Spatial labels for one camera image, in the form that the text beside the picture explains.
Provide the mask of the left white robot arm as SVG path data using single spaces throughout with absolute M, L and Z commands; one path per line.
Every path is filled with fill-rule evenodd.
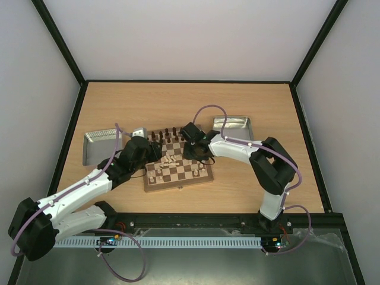
M 111 157 L 72 186 L 38 201 L 22 200 L 8 229 L 13 239 L 11 255 L 24 255 L 29 261 L 35 261 L 46 255 L 57 241 L 100 228 L 106 220 L 101 208 L 92 210 L 87 222 L 81 222 L 74 211 L 129 181 L 135 172 L 161 157 L 161 142 L 132 137 L 124 149 L 114 150 Z

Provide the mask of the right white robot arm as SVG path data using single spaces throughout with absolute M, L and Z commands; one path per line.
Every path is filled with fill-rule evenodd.
M 264 141 L 247 141 L 231 138 L 220 131 L 208 133 L 190 122 L 180 129 L 185 140 L 183 156 L 198 162 L 215 162 L 216 157 L 226 157 L 251 165 L 264 190 L 259 209 L 260 228 L 273 232 L 280 225 L 279 215 L 284 210 L 285 196 L 295 176 L 300 176 L 295 161 L 273 137 Z

